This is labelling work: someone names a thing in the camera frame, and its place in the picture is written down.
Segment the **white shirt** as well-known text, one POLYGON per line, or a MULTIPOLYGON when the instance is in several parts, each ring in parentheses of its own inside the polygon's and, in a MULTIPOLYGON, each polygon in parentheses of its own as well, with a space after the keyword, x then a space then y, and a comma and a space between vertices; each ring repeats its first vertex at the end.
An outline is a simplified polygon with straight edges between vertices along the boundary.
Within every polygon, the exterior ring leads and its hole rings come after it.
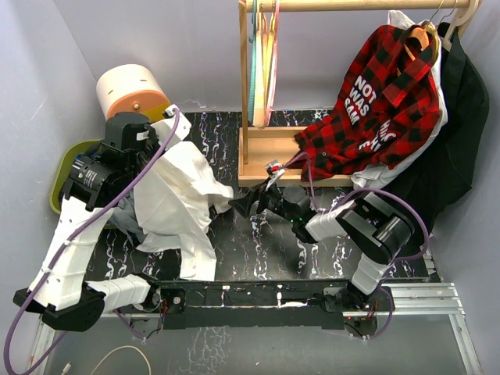
POLYGON ((230 209, 232 187, 218 182, 205 156, 190 141, 170 148, 134 187, 134 211, 145 239, 137 247, 181 252, 180 278, 213 281, 216 253, 208 238, 210 208, 230 209))

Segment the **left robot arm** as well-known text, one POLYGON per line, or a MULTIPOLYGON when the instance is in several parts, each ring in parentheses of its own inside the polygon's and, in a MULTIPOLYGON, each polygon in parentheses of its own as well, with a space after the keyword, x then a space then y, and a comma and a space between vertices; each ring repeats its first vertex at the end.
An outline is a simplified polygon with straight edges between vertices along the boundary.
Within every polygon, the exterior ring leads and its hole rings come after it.
POLYGON ((13 301, 37 313, 54 330, 84 332, 103 313, 128 305, 151 312, 161 292, 147 277, 86 281, 88 263, 118 201, 159 150, 146 115, 118 112, 107 119, 105 137, 72 161, 60 191, 59 223, 34 282, 13 301))

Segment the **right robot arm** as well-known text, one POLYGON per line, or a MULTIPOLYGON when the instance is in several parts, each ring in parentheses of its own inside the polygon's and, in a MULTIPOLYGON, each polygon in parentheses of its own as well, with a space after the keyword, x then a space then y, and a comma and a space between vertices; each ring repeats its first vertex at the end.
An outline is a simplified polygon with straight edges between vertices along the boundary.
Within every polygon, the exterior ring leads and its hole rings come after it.
POLYGON ((229 201, 245 218, 255 203, 257 213, 271 211, 290 222, 292 232, 302 242, 315 244, 341 234, 355 242, 362 255, 337 302, 359 310, 376 301, 384 274, 416 233, 420 219, 398 196, 370 188, 353 191, 345 203, 323 212, 312 207, 311 198, 299 185, 279 189, 264 182, 229 201))

